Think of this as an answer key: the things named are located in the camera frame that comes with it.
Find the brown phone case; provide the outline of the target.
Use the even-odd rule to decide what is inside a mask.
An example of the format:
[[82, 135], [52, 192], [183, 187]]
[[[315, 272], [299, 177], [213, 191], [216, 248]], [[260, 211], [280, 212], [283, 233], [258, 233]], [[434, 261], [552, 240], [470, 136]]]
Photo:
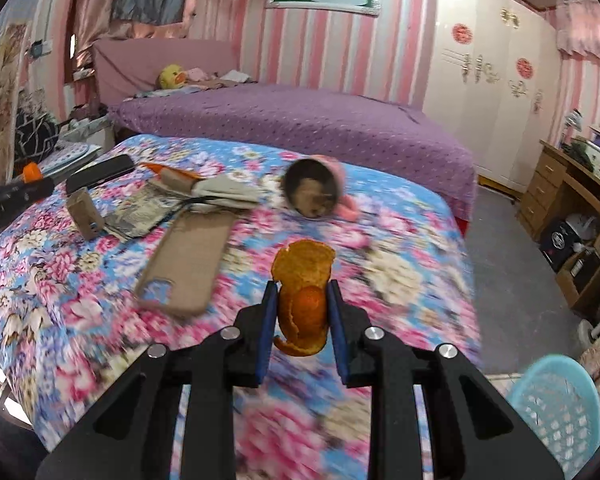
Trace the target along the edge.
[[138, 305], [174, 318], [204, 314], [235, 221], [225, 210], [180, 212], [140, 274]]

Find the beige folded cloth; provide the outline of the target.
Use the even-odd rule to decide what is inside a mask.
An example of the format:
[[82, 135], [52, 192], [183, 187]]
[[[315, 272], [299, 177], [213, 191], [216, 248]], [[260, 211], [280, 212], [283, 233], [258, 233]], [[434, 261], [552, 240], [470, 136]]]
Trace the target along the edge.
[[228, 209], [249, 210], [260, 203], [257, 188], [235, 181], [226, 174], [198, 181], [192, 187], [192, 196], [198, 203]]

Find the yellow duck plush toy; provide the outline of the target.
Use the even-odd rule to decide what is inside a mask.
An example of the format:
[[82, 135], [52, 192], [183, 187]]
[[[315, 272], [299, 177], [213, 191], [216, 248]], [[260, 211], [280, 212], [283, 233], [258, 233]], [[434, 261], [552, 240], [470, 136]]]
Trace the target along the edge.
[[158, 76], [159, 88], [162, 90], [183, 88], [186, 85], [186, 82], [186, 71], [176, 64], [166, 66]]

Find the black box under desk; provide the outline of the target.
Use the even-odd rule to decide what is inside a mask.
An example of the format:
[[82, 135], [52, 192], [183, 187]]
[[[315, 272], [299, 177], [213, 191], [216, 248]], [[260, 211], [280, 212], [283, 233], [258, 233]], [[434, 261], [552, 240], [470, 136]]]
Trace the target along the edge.
[[574, 246], [583, 240], [576, 225], [577, 221], [573, 216], [555, 219], [541, 235], [540, 252], [554, 272], [558, 272], [562, 268], [564, 263], [576, 252]]

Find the orange peel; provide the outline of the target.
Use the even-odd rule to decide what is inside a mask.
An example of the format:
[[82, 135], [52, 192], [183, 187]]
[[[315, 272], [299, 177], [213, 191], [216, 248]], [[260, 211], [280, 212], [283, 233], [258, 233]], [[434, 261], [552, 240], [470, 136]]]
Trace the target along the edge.
[[326, 286], [336, 252], [316, 240], [296, 240], [280, 248], [271, 274], [279, 287], [277, 321], [283, 336], [275, 347], [287, 356], [314, 356], [328, 334]]

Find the grey foil wrapper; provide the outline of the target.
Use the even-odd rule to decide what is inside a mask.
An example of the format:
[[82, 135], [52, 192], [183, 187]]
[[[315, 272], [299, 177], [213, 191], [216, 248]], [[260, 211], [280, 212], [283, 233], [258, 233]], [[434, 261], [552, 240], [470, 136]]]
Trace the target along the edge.
[[152, 184], [144, 185], [127, 197], [104, 218], [104, 229], [119, 240], [143, 238], [153, 228], [180, 209], [182, 200]]

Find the purple dotted bed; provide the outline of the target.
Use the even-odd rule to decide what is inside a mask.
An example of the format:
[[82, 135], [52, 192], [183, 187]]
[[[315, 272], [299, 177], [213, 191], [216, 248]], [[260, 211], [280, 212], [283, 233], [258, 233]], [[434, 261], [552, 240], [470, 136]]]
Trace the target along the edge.
[[471, 152], [421, 110], [328, 90], [241, 84], [233, 88], [132, 96], [108, 106], [136, 133], [208, 138], [326, 155], [379, 170], [439, 194], [470, 221], [477, 196]]

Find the wooden desk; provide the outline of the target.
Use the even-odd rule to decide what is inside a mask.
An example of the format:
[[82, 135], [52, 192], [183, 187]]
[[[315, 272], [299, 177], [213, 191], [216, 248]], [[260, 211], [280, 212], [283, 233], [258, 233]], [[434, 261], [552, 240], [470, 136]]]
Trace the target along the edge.
[[[600, 179], [563, 151], [543, 141], [533, 178], [522, 196], [517, 219], [538, 242], [550, 224], [570, 214], [589, 214], [600, 220]], [[600, 234], [594, 248], [600, 256]], [[571, 268], [577, 261], [571, 256], [557, 271], [556, 283], [569, 309], [581, 318], [596, 317], [600, 301], [600, 265], [581, 289], [574, 284]]]

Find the floral blue pink bedspread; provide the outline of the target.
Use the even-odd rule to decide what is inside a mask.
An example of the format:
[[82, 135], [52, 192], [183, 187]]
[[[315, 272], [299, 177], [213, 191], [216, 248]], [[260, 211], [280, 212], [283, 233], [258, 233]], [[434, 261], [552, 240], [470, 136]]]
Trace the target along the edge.
[[353, 222], [310, 221], [291, 212], [280, 179], [294, 153], [204, 139], [134, 136], [116, 147], [132, 174], [91, 192], [102, 214], [138, 191], [152, 162], [227, 176], [257, 188], [260, 203], [233, 226], [209, 307], [178, 322], [140, 308], [134, 288], [166, 230], [139, 240], [84, 240], [62, 188], [0, 234], [0, 367], [30, 430], [18, 448], [39, 460], [151, 342], [198, 344], [258, 302], [279, 249], [305, 238], [336, 254], [332, 275], [343, 299], [413, 347], [450, 342], [480, 358], [474, 283], [463, 237], [441, 197], [397, 177], [347, 166], [360, 213]]

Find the black smartphone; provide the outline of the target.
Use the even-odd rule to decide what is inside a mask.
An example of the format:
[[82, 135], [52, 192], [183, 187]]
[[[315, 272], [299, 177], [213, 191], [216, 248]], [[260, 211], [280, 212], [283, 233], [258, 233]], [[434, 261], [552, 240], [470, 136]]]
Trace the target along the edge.
[[133, 159], [129, 155], [119, 155], [103, 160], [97, 164], [77, 171], [66, 181], [68, 195], [81, 188], [96, 188], [108, 181], [130, 174], [135, 169]]

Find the pink headboard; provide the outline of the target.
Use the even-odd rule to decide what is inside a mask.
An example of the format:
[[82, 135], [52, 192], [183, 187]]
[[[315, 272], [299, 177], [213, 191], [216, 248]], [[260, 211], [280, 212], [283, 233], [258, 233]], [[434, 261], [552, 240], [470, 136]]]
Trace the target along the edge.
[[134, 94], [154, 90], [160, 72], [176, 64], [211, 75], [238, 69], [229, 42], [205, 39], [138, 38], [97, 40], [91, 47], [100, 102], [114, 106]]

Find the light blue plastic trash basket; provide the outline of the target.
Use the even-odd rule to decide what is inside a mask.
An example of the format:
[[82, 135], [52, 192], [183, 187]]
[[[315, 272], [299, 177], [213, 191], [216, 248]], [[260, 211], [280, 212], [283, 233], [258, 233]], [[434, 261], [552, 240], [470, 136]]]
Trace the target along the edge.
[[550, 354], [530, 365], [506, 396], [574, 478], [600, 446], [600, 396], [586, 369], [569, 356]]

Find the white wardrobe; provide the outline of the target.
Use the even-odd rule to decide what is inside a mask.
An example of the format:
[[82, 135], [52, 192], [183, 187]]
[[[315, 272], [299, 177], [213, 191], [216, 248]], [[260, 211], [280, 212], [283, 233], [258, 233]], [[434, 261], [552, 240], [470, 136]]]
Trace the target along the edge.
[[478, 175], [516, 192], [550, 134], [555, 31], [516, 0], [437, 0], [424, 113], [471, 151]]

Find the pink mug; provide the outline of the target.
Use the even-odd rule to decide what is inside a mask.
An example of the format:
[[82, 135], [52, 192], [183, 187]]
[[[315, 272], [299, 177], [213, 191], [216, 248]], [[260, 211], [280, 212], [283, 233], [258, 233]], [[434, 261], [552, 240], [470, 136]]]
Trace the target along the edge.
[[289, 207], [304, 218], [338, 217], [355, 222], [360, 210], [346, 191], [346, 177], [337, 159], [324, 155], [306, 156], [287, 167], [280, 187]]

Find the orange snack wrapper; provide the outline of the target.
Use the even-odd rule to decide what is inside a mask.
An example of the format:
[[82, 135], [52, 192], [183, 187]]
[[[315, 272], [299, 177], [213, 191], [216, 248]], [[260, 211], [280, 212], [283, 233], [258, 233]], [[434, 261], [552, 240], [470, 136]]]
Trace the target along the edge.
[[175, 192], [189, 194], [194, 185], [204, 180], [204, 177], [193, 170], [157, 164], [156, 162], [142, 162], [142, 166], [152, 171], [160, 182]]

